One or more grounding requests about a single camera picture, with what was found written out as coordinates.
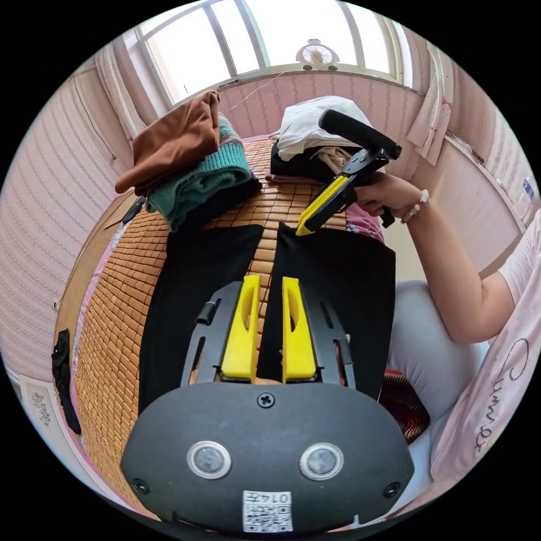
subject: bed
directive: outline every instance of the bed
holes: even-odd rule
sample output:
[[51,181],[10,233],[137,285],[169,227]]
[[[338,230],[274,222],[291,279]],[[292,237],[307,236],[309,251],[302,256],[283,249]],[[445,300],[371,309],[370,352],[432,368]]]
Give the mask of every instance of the bed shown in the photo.
[[[259,347],[278,224],[296,226],[318,186],[267,183],[272,141],[260,138],[244,144],[248,163],[263,189],[206,227],[256,223],[265,228],[249,268],[249,273],[261,275]],[[88,461],[127,505],[152,516],[140,506],[118,465],[137,418],[139,348],[153,288],[165,261],[168,227],[159,214],[144,209],[122,226],[122,216],[135,200],[133,194],[118,198],[89,236],[66,287],[57,332],[70,330],[70,394]],[[337,215],[326,227],[346,229],[346,217]],[[111,298],[119,309],[108,307],[106,301]],[[408,442],[428,425],[426,411],[401,374],[386,373],[380,400]]]

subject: plastic bottle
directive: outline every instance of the plastic bottle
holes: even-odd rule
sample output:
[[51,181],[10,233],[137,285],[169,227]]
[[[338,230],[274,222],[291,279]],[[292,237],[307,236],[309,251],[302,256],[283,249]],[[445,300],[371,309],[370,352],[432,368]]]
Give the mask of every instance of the plastic bottle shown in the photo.
[[518,215],[524,224],[529,222],[537,199],[539,199],[539,192],[535,180],[531,181],[528,176],[522,182],[522,189],[515,203]]

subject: beaded bracelet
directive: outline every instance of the beaded bracelet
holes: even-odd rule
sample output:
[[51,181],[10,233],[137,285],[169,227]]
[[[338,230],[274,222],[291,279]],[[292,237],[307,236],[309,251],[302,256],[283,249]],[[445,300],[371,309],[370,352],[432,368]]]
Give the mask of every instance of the beaded bracelet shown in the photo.
[[423,190],[421,192],[421,199],[419,200],[419,203],[415,204],[409,212],[407,212],[404,217],[402,218],[402,223],[407,224],[411,218],[413,218],[420,210],[421,205],[420,203],[426,203],[428,201],[428,190]]

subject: pink shirt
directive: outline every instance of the pink shirt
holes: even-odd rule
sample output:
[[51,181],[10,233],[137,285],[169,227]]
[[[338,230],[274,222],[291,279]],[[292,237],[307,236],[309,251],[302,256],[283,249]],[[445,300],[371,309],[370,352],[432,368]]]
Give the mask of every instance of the pink shirt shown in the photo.
[[515,310],[432,449],[433,485],[400,514],[460,481],[502,433],[524,396],[541,351],[541,210],[499,272],[509,286]]

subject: wall fan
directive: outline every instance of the wall fan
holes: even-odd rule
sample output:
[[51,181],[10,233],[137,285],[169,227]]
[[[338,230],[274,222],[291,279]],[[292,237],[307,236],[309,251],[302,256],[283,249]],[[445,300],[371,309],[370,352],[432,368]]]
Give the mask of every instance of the wall fan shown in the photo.
[[319,39],[309,39],[308,44],[302,47],[296,56],[297,62],[303,69],[330,69],[336,71],[336,63],[340,61],[338,55]]

